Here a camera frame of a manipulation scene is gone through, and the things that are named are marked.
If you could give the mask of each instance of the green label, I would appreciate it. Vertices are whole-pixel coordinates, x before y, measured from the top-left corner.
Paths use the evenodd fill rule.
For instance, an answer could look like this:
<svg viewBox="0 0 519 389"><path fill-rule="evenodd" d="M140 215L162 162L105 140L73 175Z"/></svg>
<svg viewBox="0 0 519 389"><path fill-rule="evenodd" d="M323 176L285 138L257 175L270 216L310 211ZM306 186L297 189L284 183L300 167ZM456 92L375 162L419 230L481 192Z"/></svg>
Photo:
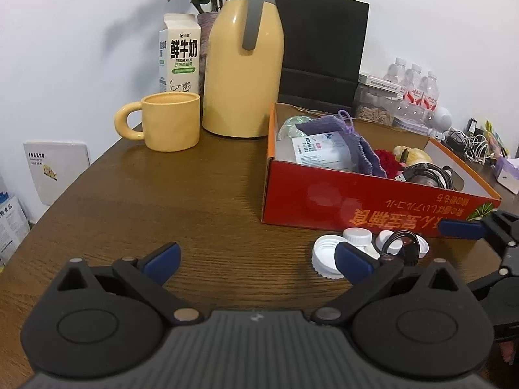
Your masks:
<svg viewBox="0 0 519 389"><path fill-rule="evenodd" d="M183 67L181 69L173 69L171 72L176 75L178 73L193 73L195 71L194 67Z"/></svg>

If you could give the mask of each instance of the yellow thermos jug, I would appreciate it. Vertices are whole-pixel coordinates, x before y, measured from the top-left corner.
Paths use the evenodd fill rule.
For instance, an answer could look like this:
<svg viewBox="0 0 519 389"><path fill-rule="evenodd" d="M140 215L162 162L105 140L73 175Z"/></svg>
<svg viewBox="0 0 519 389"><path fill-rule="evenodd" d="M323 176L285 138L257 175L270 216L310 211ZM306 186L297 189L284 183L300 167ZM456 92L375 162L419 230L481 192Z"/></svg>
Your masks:
<svg viewBox="0 0 519 389"><path fill-rule="evenodd" d="M283 50L276 0L226 0L209 35L203 128L232 137L267 135Z"/></svg>

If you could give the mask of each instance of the mug handle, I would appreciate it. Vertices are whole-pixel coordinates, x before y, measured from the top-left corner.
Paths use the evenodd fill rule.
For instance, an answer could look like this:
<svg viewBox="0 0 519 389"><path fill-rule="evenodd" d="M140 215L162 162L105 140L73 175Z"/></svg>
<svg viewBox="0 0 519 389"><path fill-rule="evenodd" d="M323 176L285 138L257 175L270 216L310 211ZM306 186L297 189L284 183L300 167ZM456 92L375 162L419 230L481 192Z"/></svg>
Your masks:
<svg viewBox="0 0 519 389"><path fill-rule="evenodd" d="M144 140L144 132L137 132L131 130L128 126L128 115L133 111L139 111L142 109L140 102L127 103L124 107L120 108L114 116L115 131L119 133L121 137L129 140Z"/></svg>

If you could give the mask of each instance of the red fuzzy object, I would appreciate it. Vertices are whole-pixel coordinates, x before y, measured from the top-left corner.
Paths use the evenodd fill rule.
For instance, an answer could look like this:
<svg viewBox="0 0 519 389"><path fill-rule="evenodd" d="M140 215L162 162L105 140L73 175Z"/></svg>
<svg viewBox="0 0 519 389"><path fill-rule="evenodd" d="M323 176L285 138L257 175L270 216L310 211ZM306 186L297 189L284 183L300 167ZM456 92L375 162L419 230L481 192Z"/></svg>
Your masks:
<svg viewBox="0 0 519 389"><path fill-rule="evenodd" d="M394 158L394 154L384 149L377 149L375 153L380 159L380 165L386 172L387 177L395 178L398 172L402 170L402 167Z"/></svg>

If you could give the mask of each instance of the white wall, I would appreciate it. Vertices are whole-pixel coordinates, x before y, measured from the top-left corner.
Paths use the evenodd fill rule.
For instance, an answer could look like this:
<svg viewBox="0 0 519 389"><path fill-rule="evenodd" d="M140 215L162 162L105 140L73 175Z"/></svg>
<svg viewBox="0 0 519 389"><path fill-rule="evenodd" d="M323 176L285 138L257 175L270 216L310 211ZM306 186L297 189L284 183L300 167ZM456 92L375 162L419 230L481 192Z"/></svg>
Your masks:
<svg viewBox="0 0 519 389"><path fill-rule="evenodd" d="M455 125L489 118L515 153L519 0L361 1L370 3L364 71L383 75L395 56L435 70L440 104ZM0 174L36 221L46 207L23 142L84 141L91 161L98 158L118 140L114 112L157 90L163 14L194 11L188 0L0 0L0 6ZM131 123L138 122L133 114Z"/></svg>

